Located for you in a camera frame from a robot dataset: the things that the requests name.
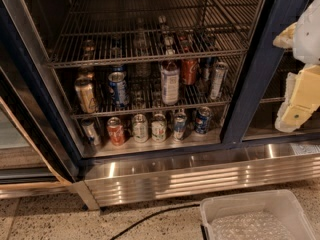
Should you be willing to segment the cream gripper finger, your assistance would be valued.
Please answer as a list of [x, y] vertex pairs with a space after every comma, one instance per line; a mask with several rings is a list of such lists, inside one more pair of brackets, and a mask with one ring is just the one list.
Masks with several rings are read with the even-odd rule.
[[297, 23], [292, 23], [286, 29], [284, 29], [273, 40], [273, 45], [278, 48], [290, 49], [293, 47], [293, 37], [295, 33]]

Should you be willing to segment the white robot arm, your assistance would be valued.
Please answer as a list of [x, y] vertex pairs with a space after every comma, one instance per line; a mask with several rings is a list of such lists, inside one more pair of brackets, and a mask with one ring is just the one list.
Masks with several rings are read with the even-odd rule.
[[293, 57], [304, 63], [297, 74], [287, 75], [285, 101], [275, 121], [277, 130], [291, 133], [320, 107], [320, 0], [313, 0], [298, 21], [273, 40], [273, 45], [291, 48]]

